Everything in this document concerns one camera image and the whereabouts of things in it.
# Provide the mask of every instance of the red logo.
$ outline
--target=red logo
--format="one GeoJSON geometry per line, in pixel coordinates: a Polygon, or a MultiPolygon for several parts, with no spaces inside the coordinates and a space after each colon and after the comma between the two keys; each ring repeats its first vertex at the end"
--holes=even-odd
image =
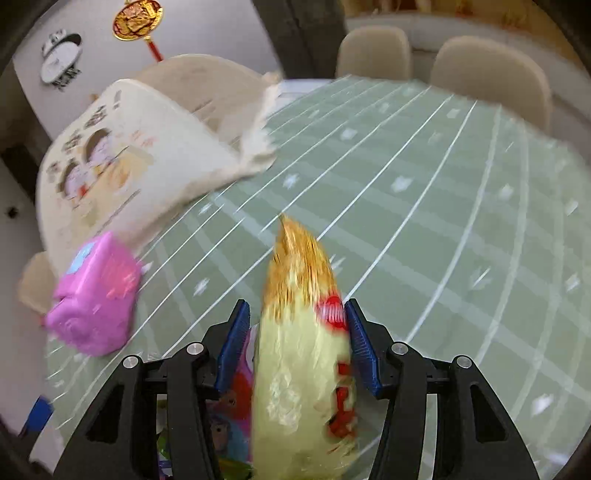
{"type": "Polygon", "coordinates": [[[330,325],[334,330],[349,331],[345,319],[345,309],[338,295],[332,294],[329,297],[320,299],[314,308],[316,316],[323,322],[330,325]]]}

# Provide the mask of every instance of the light blue label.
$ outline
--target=light blue label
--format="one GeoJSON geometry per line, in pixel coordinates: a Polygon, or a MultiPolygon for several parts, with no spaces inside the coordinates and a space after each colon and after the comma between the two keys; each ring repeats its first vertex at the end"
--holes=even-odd
{"type": "Polygon", "coordinates": [[[80,248],[80,250],[78,250],[78,253],[76,254],[76,257],[74,258],[74,260],[72,261],[70,268],[68,268],[66,275],[71,275],[73,273],[76,273],[78,270],[80,270],[80,267],[84,263],[84,260],[86,259],[86,257],[88,257],[88,255],[90,255],[90,252],[92,251],[93,246],[95,246],[95,243],[90,242],[89,244],[86,244],[85,246],[80,248]]]}

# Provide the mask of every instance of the blue object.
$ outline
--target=blue object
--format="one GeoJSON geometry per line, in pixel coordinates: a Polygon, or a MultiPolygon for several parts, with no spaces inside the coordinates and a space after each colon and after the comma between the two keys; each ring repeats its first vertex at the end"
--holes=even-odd
{"type": "Polygon", "coordinates": [[[215,389],[224,393],[232,386],[234,374],[240,361],[240,354],[251,327],[251,308],[248,302],[240,305],[236,318],[230,327],[226,341],[217,358],[217,377],[215,389]]]}
{"type": "Polygon", "coordinates": [[[95,246],[95,243],[90,242],[78,250],[78,253],[74,257],[74,260],[72,260],[72,264],[70,265],[70,268],[68,268],[66,275],[72,275],[73,273],[76,273],[78,270],[80,270],[84,260],[86,257],[88,257],[88,255],[90,255],[90,252],[92,252],[93,246],[95,246]]]}
{"type": "Polygon", "coordinates": [[[27,417],[25,429],[32,432],[42,431],[52,413],[53,407],[49,403],[49,400],[45,397],[39,397],[27,417]]]}
{"type": "Polygon", "coordinates": [[[361,318],[359,318],[350,301],[345,303],[345,314],[347,315],[351,335],[353,362],[359,371],[365,388],[377,397],[382,390],[382,382],[379,379],[379,359],[367,333],[365,333],[361,318]]]}

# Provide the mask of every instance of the checkered tablecloth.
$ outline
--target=checkered tablecloth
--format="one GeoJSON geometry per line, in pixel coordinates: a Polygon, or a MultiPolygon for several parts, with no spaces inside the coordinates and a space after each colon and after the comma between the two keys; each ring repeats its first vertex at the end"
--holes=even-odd
{"type": "MultiPolygon", "coordinates": [[[[340,79],[268,127],[279,146],[273,167],[199,199],[146,249],[123,350],[89,358],[49,341],[63,437],[125,355],[169,356],[240,298],[257,320],[287,212],[321,240],[343,297],[356,297],[369,320],[425,356],[477,362],[541,477],[552,478],[591,421],[583,160],[498,106],[419,82],[340,79]]],[[[356,479],[368,476],[385,414],[360,395],[356,479]]],[[[433,466],[429,405],[423,479],[433,466]]]]}

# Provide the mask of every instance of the snack package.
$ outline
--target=snack package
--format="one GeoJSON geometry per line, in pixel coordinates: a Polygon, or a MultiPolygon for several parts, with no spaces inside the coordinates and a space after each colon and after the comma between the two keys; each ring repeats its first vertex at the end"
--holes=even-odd
{"type": "Polygon", "coordinates": [[[356,459],[349,329],[326,254],[282,216],[255,348],[256,480],[338,478],[356,459]]]}

